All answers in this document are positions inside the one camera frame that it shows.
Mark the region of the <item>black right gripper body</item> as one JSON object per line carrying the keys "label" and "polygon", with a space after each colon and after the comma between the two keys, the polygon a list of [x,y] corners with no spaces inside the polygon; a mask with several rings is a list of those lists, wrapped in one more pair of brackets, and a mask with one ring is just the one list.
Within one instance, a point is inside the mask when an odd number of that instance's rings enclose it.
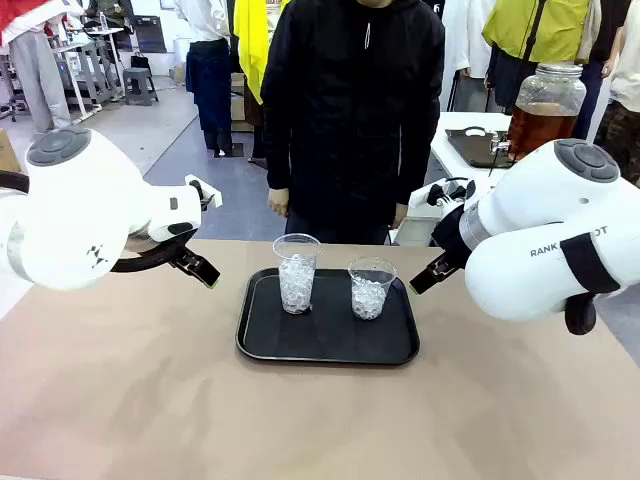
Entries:
{"label": "black right gripper body", "polygon": [[464,207],[460,204],[448,215],[443,217],[432,232],[432,239],[440,247],[450,261],[466,261],[470,256],[470,249],[460,233],[460,220]]}

